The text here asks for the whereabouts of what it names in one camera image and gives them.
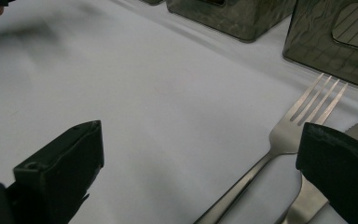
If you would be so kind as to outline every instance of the fork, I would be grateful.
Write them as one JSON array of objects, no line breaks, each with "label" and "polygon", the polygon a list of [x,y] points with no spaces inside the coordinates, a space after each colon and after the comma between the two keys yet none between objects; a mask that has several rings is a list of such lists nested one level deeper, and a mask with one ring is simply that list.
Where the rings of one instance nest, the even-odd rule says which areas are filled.
[{"label": "fork", "polygon": [[309,223],[326,204],[328,199],[301,175],[300,192],[275,224]]},{"label": "fork", "polygon": [[269,134],[270,150],[261,158],[245,175],[243,175],[217,202],[215,202],[197,221],[195,224],[211,224],[218,223],[228,212],[230,207],[240,198],[246,191],[257,174],[274,158],[285,155],[295,154],[298,152],[302,128],[305,122],[323,124],[334,107],[338,103],[342,94],[348,86],[346,83],[325,108],[323,112],[319,112],[326,99],[336,88],[339,79],[334,82],[324,97],[317,104],[317,100],[322,97],[321,93],[331,80],[331,76],[327,78],[322,87],[316,91],[316,86],[322,80],[324,74],[320,74],[303,95],[295,102],[289,111],[281,118],[278,124]]}]

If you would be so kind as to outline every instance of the fork tines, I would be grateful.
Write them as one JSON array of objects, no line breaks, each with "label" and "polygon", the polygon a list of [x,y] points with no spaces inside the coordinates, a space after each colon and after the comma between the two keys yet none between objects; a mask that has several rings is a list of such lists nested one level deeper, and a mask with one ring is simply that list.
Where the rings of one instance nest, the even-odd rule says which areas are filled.
[{"label": "fork tines", "polygon": [[[331,76],[322,82],[323,77],[325,77],[324,73],[320,74],[292,108],[290,108],[288,114],[293,115],[290,120],[293,120],[298,125],[304,122],[324,123],[348,87],[348,83],[342,82],[340,79],[334,81]],[[338,89],[337,95],[334,98],[329,98],[335,88]],[[325,109],[322,110],[323,112],[318,113],[318,111],[321,111],[321,107],[325,107]]]}]

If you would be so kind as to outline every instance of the fork handle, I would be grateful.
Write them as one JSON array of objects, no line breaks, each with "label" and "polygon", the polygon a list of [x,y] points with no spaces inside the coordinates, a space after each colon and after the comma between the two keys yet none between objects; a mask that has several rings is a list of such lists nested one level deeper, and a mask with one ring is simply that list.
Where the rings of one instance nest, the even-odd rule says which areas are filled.
[{"label": "fork handle", "polygon": [[326,205],[328,200],[303,175],[301,191],[275,224],[306,224]]},{"label": "fork handle", "polygon": [[212,224],[218,223],[228,212],[231,206],[246,191],[260,171],[275,157],[277,154],[269,151],[261,158],[245,175],[241,177],[216,203],[214,203],[194,224]]}]

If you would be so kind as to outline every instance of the white fabric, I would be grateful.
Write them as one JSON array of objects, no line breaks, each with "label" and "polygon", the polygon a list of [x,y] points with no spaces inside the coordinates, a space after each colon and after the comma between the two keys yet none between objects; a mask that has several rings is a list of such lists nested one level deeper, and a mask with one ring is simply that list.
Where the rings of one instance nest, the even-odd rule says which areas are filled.
[{"label": "white fabric", "polygon": [[[73,224],[192,223],[269,149],[316,78],[282,49],[290,18],[252,44],[135,0],[18,0],[0,17],[0,182],[70,127],[100,119],[105,166]],[[358,121],[349,87],[325,125]],[[223,223],[273,223],[296,197],[273,161]],[[326,207],[312,223],[345,223]]]}]

